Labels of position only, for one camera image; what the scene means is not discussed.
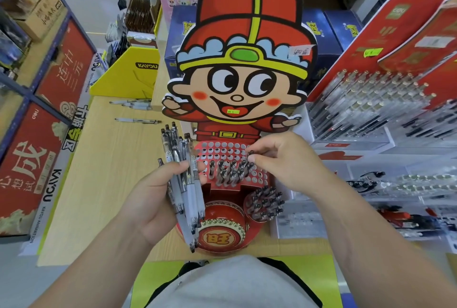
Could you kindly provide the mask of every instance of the cartoon nose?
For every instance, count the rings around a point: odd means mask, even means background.
[[[230,99],[234,102],[241,102],[244,100],[244,97],[242,95],[232,95]]]

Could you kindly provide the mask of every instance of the white shirt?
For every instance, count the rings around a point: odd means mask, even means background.
[[[249,256],[237,256],[187,272],[170,283],[148,308],[315,308],[284,272]]]

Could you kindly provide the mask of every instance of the cartoon face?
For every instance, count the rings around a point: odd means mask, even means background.
[[[168,0],[168,5],[170,7],[173,7],[174,6],[174,0]]]
[[[255,120],[305,102],[296,77],[254,66],[206,66],[187,73],[171,91],[221,120]]]

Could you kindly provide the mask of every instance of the yellow hat band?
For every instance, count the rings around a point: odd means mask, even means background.
[[[281,60],[267,60],[264,58],[262,50],[247,45],[233,45],[227,49],[224,56],[207,57],[204,59],[182,62],[179,64],[179,69],[185,71],[191,67],[218,64],[258,66],[291,74],[301,79],[306,79],[308,76],[308,72],[303,67]]]

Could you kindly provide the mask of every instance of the yellow belt buckle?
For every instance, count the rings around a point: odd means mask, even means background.
[[[236,138],[237,132],[219,131],[219,137],[222,138]]]

